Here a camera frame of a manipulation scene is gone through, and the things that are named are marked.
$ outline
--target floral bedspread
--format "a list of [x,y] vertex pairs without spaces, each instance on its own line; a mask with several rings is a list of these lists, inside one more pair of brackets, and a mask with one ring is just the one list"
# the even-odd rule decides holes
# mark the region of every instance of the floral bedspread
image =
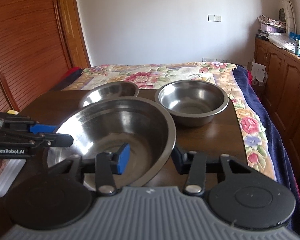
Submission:
[[248,106],[235,81],[234,64],[189,62],[172,65],[100,65],[86,68],[65,90],[88,90],[115,81],[133,82],[140,89],[158,89],[177,80],[203,80],[218,85],[234,103],[245,144],[248,165],[275,179],[268,141],[258,115]]

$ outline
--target bowl rim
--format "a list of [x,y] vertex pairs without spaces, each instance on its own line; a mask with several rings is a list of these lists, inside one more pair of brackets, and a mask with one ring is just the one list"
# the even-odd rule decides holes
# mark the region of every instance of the bowl rim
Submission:
[[79,109],[85,107],[85,106],[83,106],[83,103],[85,102],[85,99],[86,99],[91,93],[93,93],[94,91],[97,91],[97,90],[102,89],[102,88],[105,88],[105,87],[111,87],[112,85],[120,85],[120,84],[125,84],[125,83],[128,83],[129,85],[132,85],[132,86],[135,88],[135,93],[134,93],[134,95],[131,96],[131,97],[137,97],[138,94],[139,94],[139,87],[138,87],[135,83],[128,82],[128,81],[115,81],[115,82],[109,82],[109,83],[106,83],[106,84],[97,86],[97,87],[95,87],[94,89],[88,90],[88,92],[81,98],[81,100],[80,100],[80,102],[79,102]]
[[[63,125],[72,116],[78,114],[80,111],[83,111],[84,109],[86,109],[88,107],[92,107],[93,105],[98,105],[98,104],[102,104],[102,103],[106,103],[106,102],[110,102],[110,101],[114,101],[114,100],[136,100],[136,101],[142,101],[142,102],[148,103],[148,104],[156,107],[163,114],[163,116],[165,117],[165,119],[167,121],[167,126],[168,126],[167,138],[168,139],[167,139],[166,145],[165,145],[160,157],[157,159],[157,161],[154,163],[154,165],[152,165],[152,167],[144,175],[142,175],[139,179],[135,180],[130,185],[128,185],[128,186],[132,186],[132,187],[141,187],[141,186],[145,185],[147,182],[149,182],[163,168],[163,166],[168,161],[168,159],[171,155],[171,152],[175,146],[176,139],[177,139],[177,130],[176,130],[176,126],[173,121],[173,118],[171,117],[169,112],[160,104],[157,104],[156,102],[154,102],[150,99],[147,99],[147,98],[138,98],[138,97],[118,97],[118,98],[104,99],[104,100],[92,103],[90,105],[87,105],[84,108],[78,109],[77,111],[72,113],[70,116],[68,116],[66,119],[64,119],[54,129],[53,133],[56,133],[58,131],[58,129],[61,127],[61,125]],[[46,157],[46,159],[43,160],[43,163],[45,163],[48,167],[51,167],[52,165],[50,166],[48,163],[49,152],[50,152],[50,148],[47,150],[46,155],[43,155],[43,158],[44,158],[44,156]]]
[[[170,110],[169,108],[165,107],[161,101],[159,100],[159,95],[161,93],[161,91],[169,86],[169,85],[172,85],[172,84],[175,84],[175,83],[182,83],[182,82],[190,82],[190,83],[205,83],[205,84],[208,84],[208,85],[211,85],[211,86],[214,86],[215,88],[217,88],[219,91],[222,92],[223,94],[223,97],[224,97],[224,100],[221,104],[221,106],[219,106],[217,109],[213,110],[213,111],[210,111],[210,112],[206,112],[206,113],[202,113],[202,114],[185,114],[185,113],[180,113],[180,112],[176,112],[176,111],[173,111],[173,110]],[[229,98],[228,98],[228,95],[227,93],[219,86],[213,84],[213,83],[210,83],[210,82],[207,82],[207,81],[201,81],[201,80],[189,80],[189,79],[184,79],[184,80],[178,80],[178,81],[173,81],[173,82],[170,82],[168,84],[165,84],[164,86],[162,86],[161,88],[159,88],[157,90],[157,92],[155,93],[155,101],[163,106],[170,114],[172,115],[175,115],[175,116],[178,116],[178,117],[190,117],[190,118],[203,118],[203,117],[208,117],[208,116],[212,116],[212,115],[215,115],[215,114],[218,114],[220,112],[222,112],[224,109],[226,109],[226,107],[228,106],[228,103],[229,103]]]

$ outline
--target wall outlet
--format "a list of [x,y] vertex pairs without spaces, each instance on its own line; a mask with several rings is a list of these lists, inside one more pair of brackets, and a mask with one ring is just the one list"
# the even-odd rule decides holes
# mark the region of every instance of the wall outlet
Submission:
[[208,22],[215,22],[215,17],[214,15],[208,15]]
[[221,15],[215,15],[215,22],[221,22]]

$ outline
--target bowl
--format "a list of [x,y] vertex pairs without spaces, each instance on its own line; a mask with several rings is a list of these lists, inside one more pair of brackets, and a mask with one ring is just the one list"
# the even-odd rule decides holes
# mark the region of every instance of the bowl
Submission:
[[155,101],[169,111],[176,123],[197,127],[226,109],[229,99],[223,89],[209,82],[180,80],[161,87]]
[[[168,111],[145,98],[120,97],[88,105],[64,121],[56,133],[70,134],[69,148],[51,147],[48,167],[72,154],[84,159],[100,152],[116,152],[130,144],[130,158],[122,175],[114,175],[117,187],[142,186],[169,158],[176,141],[176,127]],[[85,174],[84,185],[95,190],[94,174]]]
[[104,99],[118,97],[136,97],[139,94],[139,88],[136,84],[125,81],[111,82],[90,90],[79,103],[79,108],[83,108],[92,103]]

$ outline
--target blue bed sheet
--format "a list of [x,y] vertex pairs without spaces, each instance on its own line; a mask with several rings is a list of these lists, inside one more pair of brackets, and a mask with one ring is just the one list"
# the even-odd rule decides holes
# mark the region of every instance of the blue bed sheet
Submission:
[[271,122],[267,111],[260,103],[257,95],[249,85],[248,72],[243,67],[233,70],[234,78],[239,85],[247,104],[260,117],[263,126],[266,128],[266,136],[269,141],[268,149],[273,161],[275,175],[280,184],[285,185],[296,198],[296,208],[287,227],[300,235],[300,197],[291,164],[287,152],[282,144],[278,130]]

